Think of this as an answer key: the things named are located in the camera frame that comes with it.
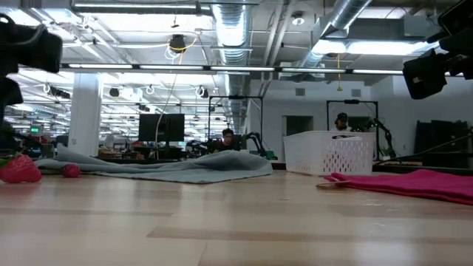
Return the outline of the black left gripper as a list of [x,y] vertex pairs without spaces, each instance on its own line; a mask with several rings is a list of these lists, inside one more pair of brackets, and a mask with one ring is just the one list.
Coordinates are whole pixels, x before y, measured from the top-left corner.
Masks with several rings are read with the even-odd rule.
[[0,72],[17,72],[19,65],[59,72],[62,51],[62,38],[44,24],[21,25],[0,13]]

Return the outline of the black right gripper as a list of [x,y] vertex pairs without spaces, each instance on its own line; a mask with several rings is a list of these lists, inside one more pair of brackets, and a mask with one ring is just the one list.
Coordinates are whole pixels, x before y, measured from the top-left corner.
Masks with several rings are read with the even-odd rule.
[[441,92],[446,74],[473,79],[473,0],[460,0],[438,18],[440,31],[427,38],[434,49],[404,63],[403,76],[412,99],[424,99]]

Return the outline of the red toy strawberry green leaves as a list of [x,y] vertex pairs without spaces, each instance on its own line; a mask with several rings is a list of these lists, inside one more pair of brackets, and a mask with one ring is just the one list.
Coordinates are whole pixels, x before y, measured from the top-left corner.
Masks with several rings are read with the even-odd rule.
[[17,153],[0,158],[0,181],[4,183],[36,183],[42,175],[33,160]]

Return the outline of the small red toy raspberry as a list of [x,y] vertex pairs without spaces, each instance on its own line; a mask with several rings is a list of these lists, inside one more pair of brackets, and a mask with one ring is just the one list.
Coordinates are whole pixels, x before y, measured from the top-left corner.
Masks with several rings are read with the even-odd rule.
[[81,170],[76,164],[67,164],[61,168],[61,175],[66,178],[78,178]]

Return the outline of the black background cabinet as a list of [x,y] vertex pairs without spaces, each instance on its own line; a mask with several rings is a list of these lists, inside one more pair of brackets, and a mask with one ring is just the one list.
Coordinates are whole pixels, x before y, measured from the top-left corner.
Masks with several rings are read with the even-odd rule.
[[417,154],[468,134],[470,134],[470,127],[466,121],[431,120],[430,122],[421,122],[418,120],[415,130],[414,153]]

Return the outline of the white building column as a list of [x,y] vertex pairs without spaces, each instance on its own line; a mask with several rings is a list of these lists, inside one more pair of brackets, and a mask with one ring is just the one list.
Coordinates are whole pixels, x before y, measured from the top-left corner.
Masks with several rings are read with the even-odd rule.
[[75,73],[68,148],[79,154],[98,155],[103,82],[98,73]]

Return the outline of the person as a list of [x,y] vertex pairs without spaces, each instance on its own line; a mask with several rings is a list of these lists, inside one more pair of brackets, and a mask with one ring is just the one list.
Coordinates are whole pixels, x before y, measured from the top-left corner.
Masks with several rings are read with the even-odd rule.
[[340,112],[334,122],[334,127],[331,131],[337,132],[351,132],[352,128],[348,125],[348,115],[345,112]]
[[215,145],[214,153],[220,151],[234,150],[239,151],[240,147],[233,141],[234,132],[231,129],[222,131],[222,141]]

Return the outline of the red cloth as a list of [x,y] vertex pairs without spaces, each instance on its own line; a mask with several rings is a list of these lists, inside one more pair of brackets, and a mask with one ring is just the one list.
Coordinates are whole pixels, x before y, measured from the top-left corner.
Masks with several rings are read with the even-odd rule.
[[346,188],[473,205],[471,176],[417,170],[408,174],[378,176],[333,173],[324,179],[328,182],[350,181],[343,186]]

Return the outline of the white perforated plastic basket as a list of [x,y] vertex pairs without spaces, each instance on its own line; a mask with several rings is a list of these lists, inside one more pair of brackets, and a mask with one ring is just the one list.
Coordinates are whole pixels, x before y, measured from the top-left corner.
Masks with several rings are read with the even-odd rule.
[[299,174],[370,175],[375,134],[310,131],[283,138],[286,169]]

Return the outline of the black background monitor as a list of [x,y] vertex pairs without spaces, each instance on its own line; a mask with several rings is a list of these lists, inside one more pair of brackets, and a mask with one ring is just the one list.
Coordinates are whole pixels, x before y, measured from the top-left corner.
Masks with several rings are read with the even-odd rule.
[[138,140],[157,142],[184,141],[185,115],[183,114],[141,114]]

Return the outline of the grey cloth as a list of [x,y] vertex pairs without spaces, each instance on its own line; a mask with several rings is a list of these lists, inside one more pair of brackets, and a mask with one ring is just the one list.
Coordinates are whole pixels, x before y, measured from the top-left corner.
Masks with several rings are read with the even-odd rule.
[[86,156],[60,145],[55,160],[40,159],[35,164],[51,171],[75,164],[86,174],[190,184],[220,183],[273,173],[270,161],[264,157],[234,150],[172,163],[118,164]]

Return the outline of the black background frame stand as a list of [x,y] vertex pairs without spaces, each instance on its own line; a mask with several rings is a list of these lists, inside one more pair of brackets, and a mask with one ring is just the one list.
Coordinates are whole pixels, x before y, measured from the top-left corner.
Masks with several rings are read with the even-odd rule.
[[211,113],[214,108],[222,107],[230,109],[230,124],[233,126],[235,133],[243,133],[246,126],[250,124],[246,119],[250,117],[248,109],[251,103],[259,110],[259,134],[263,136],[263,97],[261,96],[244,96],[244,95],[229,95],[229,96],[210,96],[208,98],[208,139],[211,139]]
[[[326,128],[327,130],[330,129],[331,127],[331,124],[330,124],[330,104],[331,103],[343,103],[343,104],[352,104],[352,105],[355,105],[355,104],[372,104],[374,107],[375,107],[375,111],[373,112],[374,113],[374,119],[378,120],[379,119],[379,111],[378,111],[378,101],[375,101],[375,100],[356,100],[356,99],[348,99],[348,100],[326,100],[325,101],[325,111],[326,111]],[[375,136],[376,136],[376,139],[375,139],[375,144],[376,144],[376,159],[380,159],[380,146],[379,146],[379,129],[378,127],[376,126],[376,132],[375,132]]]

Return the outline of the overhead frame bar with lights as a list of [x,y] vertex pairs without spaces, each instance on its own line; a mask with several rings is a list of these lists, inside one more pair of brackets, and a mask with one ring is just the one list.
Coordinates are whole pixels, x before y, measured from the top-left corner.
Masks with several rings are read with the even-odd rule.
[[283,72],[294,74],[403,75],[401,70],[296,68],[271,66],[211,66],[170,64],[61,64],[61,71],[72,72]]

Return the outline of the ribbed silver air duct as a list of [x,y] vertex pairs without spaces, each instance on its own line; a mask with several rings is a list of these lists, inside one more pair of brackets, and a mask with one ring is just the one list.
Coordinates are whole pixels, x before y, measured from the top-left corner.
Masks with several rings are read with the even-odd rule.
[[[249,44],[250,9],[238,4],[213,4],[215,30],[221,49],[220,60],[225,67],[248,65],[249,51],[243,48]],[[243,96],[248,93],[249,81],[241,74],[225,75],[225,91],[228,96]],[[229,100],[228,108],[235,132],[240,132],[245,120],[246,106],[243,100]]]

